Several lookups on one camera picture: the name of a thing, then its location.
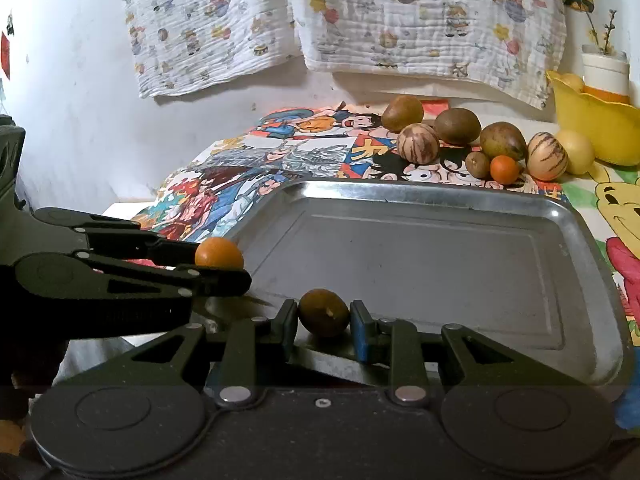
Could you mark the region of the dry twig plant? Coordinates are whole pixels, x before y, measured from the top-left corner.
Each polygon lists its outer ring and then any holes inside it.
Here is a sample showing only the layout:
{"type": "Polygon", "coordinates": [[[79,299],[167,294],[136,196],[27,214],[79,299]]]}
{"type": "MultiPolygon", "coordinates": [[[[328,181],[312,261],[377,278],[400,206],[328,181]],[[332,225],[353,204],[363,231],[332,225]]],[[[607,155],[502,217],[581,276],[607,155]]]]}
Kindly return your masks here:
{"type": "Polygon", "coordinates": [[[587,14],[589,29],[588,37],[592,43],[596,46],[597,50],[603,55],[614,55],[616,53],[613,46],[612,35],[615,26],[615,18],[617,11],[615,9],[608,10],[608,21],[603,24],[601,30],[597,29],[596,23],[593,21],[592,15],[587,14]]]}

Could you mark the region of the anime warriors drawing poster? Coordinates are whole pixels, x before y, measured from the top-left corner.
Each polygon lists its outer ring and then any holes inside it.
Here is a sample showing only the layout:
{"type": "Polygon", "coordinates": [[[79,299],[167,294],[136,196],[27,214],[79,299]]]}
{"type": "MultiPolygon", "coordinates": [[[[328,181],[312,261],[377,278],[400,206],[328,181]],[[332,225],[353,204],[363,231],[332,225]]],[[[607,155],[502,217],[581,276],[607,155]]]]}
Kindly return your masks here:
{"type": "Polygon", "coordinates": [[[283,140],[251,134],[217,141],[167,177],[156,201],[134,221],[168,240],[201,243],[223,236],[282,185],[336,177],[354,142],[352,136],[283,140]]]}

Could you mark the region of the printed muslin cloth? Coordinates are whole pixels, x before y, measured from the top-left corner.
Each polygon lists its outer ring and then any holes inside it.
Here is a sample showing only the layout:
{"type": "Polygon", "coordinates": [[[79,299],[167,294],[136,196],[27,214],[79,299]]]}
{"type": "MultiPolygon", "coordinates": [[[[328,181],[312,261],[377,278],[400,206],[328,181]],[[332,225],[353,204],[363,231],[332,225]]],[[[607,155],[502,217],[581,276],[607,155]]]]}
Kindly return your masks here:
{"type": "Polygon", "coordinates": [[[300,55],[288,0],[122,0],[142,98],[185,96],[300,55]]]}
{"type": "Polygon", "coordinates": [[[562,0],[290,0],[310,70],[486,84],[542,110],[562,0]]]}

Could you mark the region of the striped pepino melon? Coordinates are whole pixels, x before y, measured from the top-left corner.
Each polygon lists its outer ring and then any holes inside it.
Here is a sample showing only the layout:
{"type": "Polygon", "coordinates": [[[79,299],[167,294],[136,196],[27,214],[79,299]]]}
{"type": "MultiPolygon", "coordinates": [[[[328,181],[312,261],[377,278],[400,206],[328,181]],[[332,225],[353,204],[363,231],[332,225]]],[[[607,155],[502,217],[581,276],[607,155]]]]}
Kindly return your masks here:
{"type": "Polygon", "coordinates": [[[564,174],[568,165],[567,152],[552,133],[538,132],[527,147],[527,170],[541,181],[553,181],[564,174]]]}
{"type": "Polygon", "coordinates": [[[438,156],[439,140],[435,130],[423,122],[408,125],[397,137],[398,154],[415,165],[428,165],[438,156]]]}

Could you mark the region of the small brown kiwi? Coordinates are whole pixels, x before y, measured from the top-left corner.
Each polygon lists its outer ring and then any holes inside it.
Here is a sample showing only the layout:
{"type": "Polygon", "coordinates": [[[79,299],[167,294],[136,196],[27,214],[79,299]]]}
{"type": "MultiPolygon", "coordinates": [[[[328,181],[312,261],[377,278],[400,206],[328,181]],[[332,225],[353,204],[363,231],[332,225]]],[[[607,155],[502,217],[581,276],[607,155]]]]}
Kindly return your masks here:
{"type": "Polygon", "coordinates": [[[464,163],[466,170],[475,179],[485,180],[490,176],[490,159],[482,151],[467,154],[464,163]]]}
{"type": "Polygon", "coordinates": [[[298,317],[311,335],[326,338],[344,333],[350,321],[350,312],[335,292],[315,288],[300,298],[298,317]]]}

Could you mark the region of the yellow fruit in bowl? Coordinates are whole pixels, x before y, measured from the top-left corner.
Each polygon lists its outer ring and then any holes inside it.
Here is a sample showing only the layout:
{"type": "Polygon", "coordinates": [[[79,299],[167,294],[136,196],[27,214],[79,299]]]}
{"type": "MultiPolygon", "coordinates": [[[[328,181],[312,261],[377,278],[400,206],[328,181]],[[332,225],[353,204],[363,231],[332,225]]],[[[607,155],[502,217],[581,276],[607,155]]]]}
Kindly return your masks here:
{"type": "Polygon", "coordinates": [[[585,83],[581,76],[573,73],[566,73],[561,75],[561,80],[576,92],[584,91],[585,83]]]}

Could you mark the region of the small orange tangerine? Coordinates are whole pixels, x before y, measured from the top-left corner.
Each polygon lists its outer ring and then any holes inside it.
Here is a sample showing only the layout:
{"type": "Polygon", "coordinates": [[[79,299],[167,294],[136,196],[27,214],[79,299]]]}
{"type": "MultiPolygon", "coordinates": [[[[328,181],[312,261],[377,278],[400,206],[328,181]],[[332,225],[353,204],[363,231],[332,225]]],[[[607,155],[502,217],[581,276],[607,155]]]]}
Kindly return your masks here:
{"type": "Polygon", "coordinates": [[[501,185],[511,185],[518,180],[521,166],[508,155],[498,155],[491,159],[489,173],[491,179],[501,185]]]}
{"type": "Polygon", "coordinates": [[[239,247],[224,237],[209,237],[198,244],[194,262],[206,268],[236,269],[244,268],[244,258],[239,247]]]}

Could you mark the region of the brown sapodilla fruit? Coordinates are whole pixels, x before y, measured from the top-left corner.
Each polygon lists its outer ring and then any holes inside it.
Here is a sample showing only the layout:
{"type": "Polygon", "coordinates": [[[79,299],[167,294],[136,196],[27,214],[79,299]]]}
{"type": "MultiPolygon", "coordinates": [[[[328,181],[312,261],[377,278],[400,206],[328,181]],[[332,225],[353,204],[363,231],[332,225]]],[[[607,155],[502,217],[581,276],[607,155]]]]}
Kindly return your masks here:
{"type": "Polygon", "coordinates": [[[381,116],[381,124],[392,133],[400,133],[408,125],[422,122],[424,109],[415,96],[396,96],[381,116]]]}
{"type": "Polygon", "coordinates": [[[480,120],[466,108],[444,110],[434,120],[433,127],[440,140],[457,146],[471,144],[482,131],[480,120]]]}

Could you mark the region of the yellow plastic bowl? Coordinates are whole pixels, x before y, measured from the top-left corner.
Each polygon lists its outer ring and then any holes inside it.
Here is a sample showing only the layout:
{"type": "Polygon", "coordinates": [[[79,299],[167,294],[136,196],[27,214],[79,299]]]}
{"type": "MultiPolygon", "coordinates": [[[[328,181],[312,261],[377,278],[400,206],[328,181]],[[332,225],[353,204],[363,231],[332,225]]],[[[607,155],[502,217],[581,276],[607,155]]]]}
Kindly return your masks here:
{"type": "Polygon", "coordinates": [[[640,158],[639,109],[577,92],[548,70],[553,89],[556,121],[562,130],[586,136],[597,159],[614,166],[638,166],[640,158]]]}

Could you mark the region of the grey metal tray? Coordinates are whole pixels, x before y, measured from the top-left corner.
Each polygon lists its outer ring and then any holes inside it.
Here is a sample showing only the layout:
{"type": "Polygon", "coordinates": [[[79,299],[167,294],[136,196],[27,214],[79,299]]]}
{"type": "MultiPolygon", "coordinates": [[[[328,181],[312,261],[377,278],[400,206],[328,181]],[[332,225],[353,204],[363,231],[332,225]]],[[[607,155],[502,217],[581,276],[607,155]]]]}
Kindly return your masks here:
{"type": "Polygon", "coordinates": [[[231,230],[252,292],[362,301],[424,333],[458,323],[586,384],[628,382],[634,350],[582,217],[540,195],[375,180],[298,180],[231,230]]]}

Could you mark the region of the winnie the pooh drawing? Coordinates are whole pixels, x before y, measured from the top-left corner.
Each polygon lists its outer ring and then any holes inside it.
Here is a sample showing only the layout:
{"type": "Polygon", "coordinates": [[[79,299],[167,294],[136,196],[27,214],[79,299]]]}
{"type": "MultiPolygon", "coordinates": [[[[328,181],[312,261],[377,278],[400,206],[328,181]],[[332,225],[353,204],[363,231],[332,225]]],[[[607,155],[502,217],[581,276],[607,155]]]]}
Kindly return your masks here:
{"type": "Polygon", "coordinates": [[[631,341],[639,344],[639,171],[597,162],[562,190],[582,215],[620,294],[631,341]]]}

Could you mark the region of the white orange plastic cup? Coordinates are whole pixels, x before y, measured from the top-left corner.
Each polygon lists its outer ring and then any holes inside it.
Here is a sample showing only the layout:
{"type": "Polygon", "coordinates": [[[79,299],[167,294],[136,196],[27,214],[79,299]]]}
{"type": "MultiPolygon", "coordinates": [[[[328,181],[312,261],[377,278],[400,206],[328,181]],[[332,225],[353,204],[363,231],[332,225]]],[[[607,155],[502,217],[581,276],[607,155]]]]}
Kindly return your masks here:
{"type": "Polygon", "coordinates": [[[584,90],[606,102],[630,103],[629,63],[625,53],[605,54],[593,44],[582,46],[584,90]]]}

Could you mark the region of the right printed muslin cloth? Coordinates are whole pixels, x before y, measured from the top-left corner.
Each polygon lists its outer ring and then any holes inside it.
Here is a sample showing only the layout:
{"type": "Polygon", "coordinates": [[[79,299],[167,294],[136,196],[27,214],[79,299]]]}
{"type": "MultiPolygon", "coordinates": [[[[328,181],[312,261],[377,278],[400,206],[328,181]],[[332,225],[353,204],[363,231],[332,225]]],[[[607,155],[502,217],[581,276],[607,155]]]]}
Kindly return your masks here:
{"type": "Polygon", "coordinates": [[[486,84],[542,110],[562,0],[290,0],[310,70],[486,84]]]}

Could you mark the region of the yellow lemon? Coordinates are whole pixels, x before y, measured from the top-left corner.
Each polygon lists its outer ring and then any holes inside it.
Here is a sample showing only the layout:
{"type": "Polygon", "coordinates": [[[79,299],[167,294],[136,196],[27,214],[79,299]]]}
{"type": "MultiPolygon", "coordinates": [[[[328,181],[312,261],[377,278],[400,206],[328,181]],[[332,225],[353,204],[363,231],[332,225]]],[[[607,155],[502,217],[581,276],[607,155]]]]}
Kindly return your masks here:
{"type": "Polygon", "coordinates": [[[592,167],[596,156],[590,140],[582,133],[573,130],[560,130],[555,133],[568,157],[566,170],[574,176],[581,176],[592,167]]]}

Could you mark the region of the brown green mango fruit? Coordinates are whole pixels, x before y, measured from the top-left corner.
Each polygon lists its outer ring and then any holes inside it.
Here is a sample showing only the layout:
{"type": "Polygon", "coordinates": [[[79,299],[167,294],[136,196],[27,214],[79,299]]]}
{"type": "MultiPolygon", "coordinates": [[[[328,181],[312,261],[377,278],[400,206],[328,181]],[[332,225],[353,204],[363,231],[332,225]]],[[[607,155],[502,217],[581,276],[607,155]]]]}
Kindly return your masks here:
{"type": "Polygon", "coordinates": [[[486,126],[480,132],[480,147],[490,159],[506,155],[517,162],[527,151],[521,130],[510,122],[493,122],[486,126]]]}

